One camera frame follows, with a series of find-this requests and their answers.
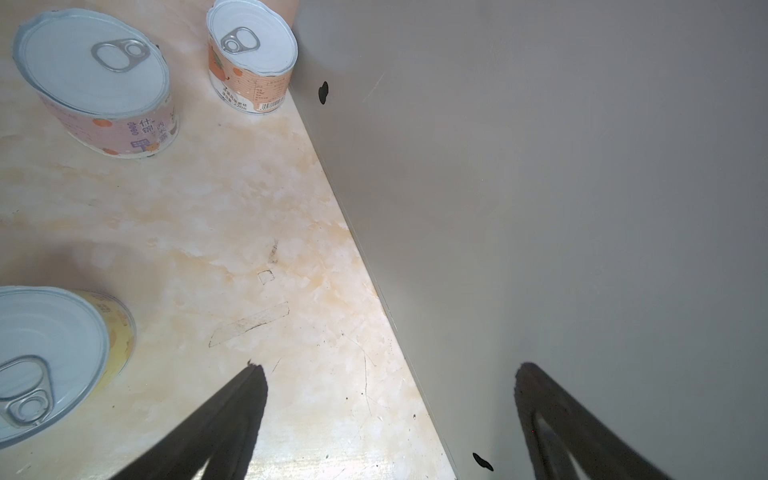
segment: pink can label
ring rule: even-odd
[[[41,95],[48,110],[78,140],[107,155],[146,157],[167,146],[177,132],[170,94],[152,111],[134,118],[94,118],[78,114]]]

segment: marble surface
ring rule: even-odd
[[[252,117],[211,88],[210,3],[0,7],[0,283],[111,293],[138,329],[116,380],[0,451],[0,478],[108,478],[249,360],[270,388],[249,478],[454,478],[293,101]],[[17,72],[18,24],[67,7],[160,45],[180,115],[166,151],[88,150]],[[211,341],[259,314],[274,321]]]

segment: canned food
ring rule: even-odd
[[[207,16],[210,83],[251,114],[284,101],[299,48],[288,24],[258,0],[217,0]]]
[[[81,8],[41,13],[17,30],[13,58],[48,110],[92,150],[149,157],[176,137],[160,49],[116,18]]]
[[[99,312],[107,327],[109,355],[104,365],[104,372],[93,389],[93,393],[97,393],[118,376],[134,351],[136,341],[134,318],[128,308],[112,296],[87,290],[70,291],[90,303]]]
[[[67,290],[0,287],[0,449],[56,423],[104,372],[99,312]]]

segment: scratch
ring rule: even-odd
[[[281,319],[289,313],[290,308],[288,307],[288,302],[283,302],[272,308],[262,310],[255,315],[240,319],[235,323],[220,326],[214,330],[214,334],[210,337],[208,346],[216,346],[219,343],[226,342],[227,340],[243,335],[245,332],[255,329],[258,326],[266,325],[277,319]]]
[[[369,418],[371,418],[371,417],[368,417],[368,418],[366,418],[365,420],[363,420],[363,421],[362,421],[362,423],[360,424],[360,428],[359,428],[359,429],[357,429],[357,435],[355,435],[355,436],[356,436],[356,437],[359,437],[359,438],[360,438],[360,440],[362,440],[362,437],[360,436],[360,431],[362,430],[362,428],[363,428],[363,426],[366,424],[366,422],[368,422],[368,419],[369,419]]]
[[[366,404],[368,406],[368,415],[373,415],[373,413],[371,412],[371,402],[368,400],[368,359],[366,359],[366,353],[365,352],[362,353],[362,367],[366,371],[366,391],[365,391],[365,396],[366,396]]]
[[[378,403],[378,402],[377,402],[376,400],[374,400],[374,399],[371,399],[371,400],[373,400],[373,402],[374,402],[376,405],[380,406],[381,408],[389,410],[389,407],[385,407],[384,405],[382,405],[381,403]]]
[[[368,100],[368,97],[370,97],[370,96],[371,96],[371,93],[373,93],[373,91],[374,91],[374,90],[376,90],[376,87],[378,87],[378,86],[379,86],[379,82],[382,80],[382,78],[384,78],[384,74],[385,74],[385,73],[386,73],[386,71],[385,71],[384,73],[382,73],[382,76],[381,76],[381,77],[379,77],[379,80],[377,80],[377,81],[376,81],[376,84],[375,84],[375,85],[373,85],[373,88],[371,88],[371,91],[370,91],[370,92],[368,92],[368,94],[366,95],[366,97],[365,97],[365,98],[363,98],[363,100],[362,100],[362,102],[363,102],[363,103],[366,103],[366,100]]]
[[[352,340],[352,339],[351,339],[351,338],[349,338],[347,335],[345,335],[345,334],[344,334],[344,330],[342,330],[342,331],[341,331],[341,336],[343,336],[343,337],[346,337],[346,338],[347,338],[347,339],[348,339],[350,342],[352,342],[352,343],[354,343],[355,345],[357,345],[357,348],[359,348],[359,349],[362,351],[363,355],[365,355],[365,356],[367,356],[367,357],[368,357],[368,360],[370,360],[370,361],[371,361],[371,363],[373,364],[373,366],[376,366],[376,364],[375,364],[375,363],[373,363],[373,359],[370,357],[370,355],[368,355],[368,354],[366,353],[366,351],[362,349],[362,347],[360,346],[360,344],[359,344],[359,343],[357,343],[355,340]]]
[[[262,285],[266,285],[268,282],[275,280],[275,274],[272,273],[272,270],[264,270],[263,272],[259,272],[258,277],[259,280],[261,280]]]

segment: gray wall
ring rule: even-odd
[[[293,95],[460,478],[532,478],[524,361],[678,480],[765,477],[767,5],[302,4]]]

